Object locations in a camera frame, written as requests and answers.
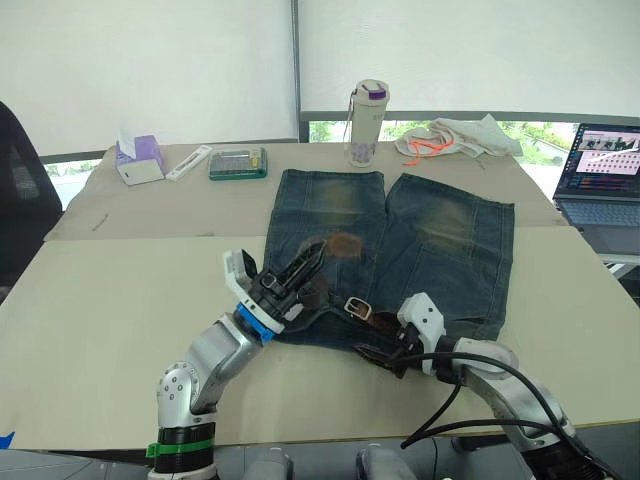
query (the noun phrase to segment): beige table surface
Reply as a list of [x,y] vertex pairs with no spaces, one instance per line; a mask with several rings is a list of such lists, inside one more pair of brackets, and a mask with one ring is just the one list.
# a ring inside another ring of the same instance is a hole
[[[233,149],[224,145],[216,149]],[[567,225],[531,178],[510,157],[477,159],[452,154],[405,167],[409,157],[381,143],[373,168],[345,161],[342,144],[269,144],[265,179],[212,182],[202,162],[177,183],[161,180],[128,187],[114,167],[114,150],[91,174],[84,189],[46,240],[265,235],[282,171],[286,168],[339,172],[379,170],[388,191],[403,173],[424,176],[477,195],[516,204],[516,225]],[[167,164],[177,165],[194,145],[163,146]]]
[[[0,435],[14,448],[141,448],[164,368],[236,300],[222,252],[264,237],[48,242],[0,306]],[[640,314],[569,227],[515,232],[500,341],[574,424],[640,417]],[[357,355],[271,342],[234,379],[218,444],[407,435],[451,386]],[[487,418],[463,390],[442,421]]]

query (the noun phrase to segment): robotic arm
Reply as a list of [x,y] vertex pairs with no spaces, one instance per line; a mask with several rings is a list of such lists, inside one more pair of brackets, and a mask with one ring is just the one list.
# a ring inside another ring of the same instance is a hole
[[[324,249],[324,242],[310,246],[280,274],[258,274],[242,250],[225,253],[225,281],[239,303],[164,371],[157,389],[158,441],[147,450],[155,462],[150,480],[218,479],[213,438],[224,387],[302,311],[300,298],[312,288]],[[425,374],[469,387],[491,407],[538,480],[604,478],[607,469],[589,456],[550,392],[518,369],[513,352],[496,342],[448,337],[442,314],[425,293],[406,299],[398,319],[398,350],[379,363],[402,376],[408,364],[419,362]],[[418,431],[405,443],[436,430]]]
[[213,438],[224,388],[302,311],[299,293],[319,271],[324,248],[323,242],[310,246],[279,274],[258,274],[244,250],[224,254],[225,282],[239,303],[164,371],[156,393],[158,441],[147,449],[147,457],[155,459],[150,480],[218,478]]
[[[421,361],[425,374],[469,387],[491,407],[535,478],[595,480],[609,474],[578,440],[549,390],[519,369],[511,350],[492,341],[446,336],[443,316],[426,293],[407,298],[398,319],[400,346],[387,367],[402,376],[402,364]],[[426,436],[416,432],[405,445]]]

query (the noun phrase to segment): jeans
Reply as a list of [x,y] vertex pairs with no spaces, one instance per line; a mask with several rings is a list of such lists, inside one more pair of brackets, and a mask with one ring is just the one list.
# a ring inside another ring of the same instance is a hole
[[276,339],[342,350],[392,352],[393,339],[342,310],[349,297],[395,314],[426,292],[447,334],[496,339],[504,324],[514,208],[403,174],[384,195],[380,172],[286,170],[271,214],[265,267],[281,271],[300,251],[327,242],[325,305],[305,311]]

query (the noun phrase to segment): orange string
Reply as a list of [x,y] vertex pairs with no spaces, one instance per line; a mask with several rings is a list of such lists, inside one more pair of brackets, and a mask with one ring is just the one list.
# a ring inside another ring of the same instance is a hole
[[420,163],[420,160],[422,160],[423,157],[420,156],[420,147],[427,147],[432,149],[433,151],[431,153],[429,153],[428,155],[426,155],[427,157],[433,157],[434,155],[440,153],[442,150],[444,150],[445,148],[449,148],[451,145],[453,145],[453,140],[447,143],[443,143],[442,145],[434,145],[432,143],[427,143],[424,141],[413,141],[413,142],[409,142],[409,146],[413,147],[413,149],[416,151],[416,158],[415,160],[411,160],[410,162],[405,162],[403,163],[403,165],[407,166],[407,167],[413,167],[415,165],[418,165]]

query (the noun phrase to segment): green ring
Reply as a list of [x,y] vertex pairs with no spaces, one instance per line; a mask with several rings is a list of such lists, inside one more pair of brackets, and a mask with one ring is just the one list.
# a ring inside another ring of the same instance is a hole
[[156,458],[160,455],[173,453],[189,453],[213,447],[213,439],[202,440],[200,442],[183,443],[181,445],[165,445],[163,443],[152,443],[147,447],[147,458]]

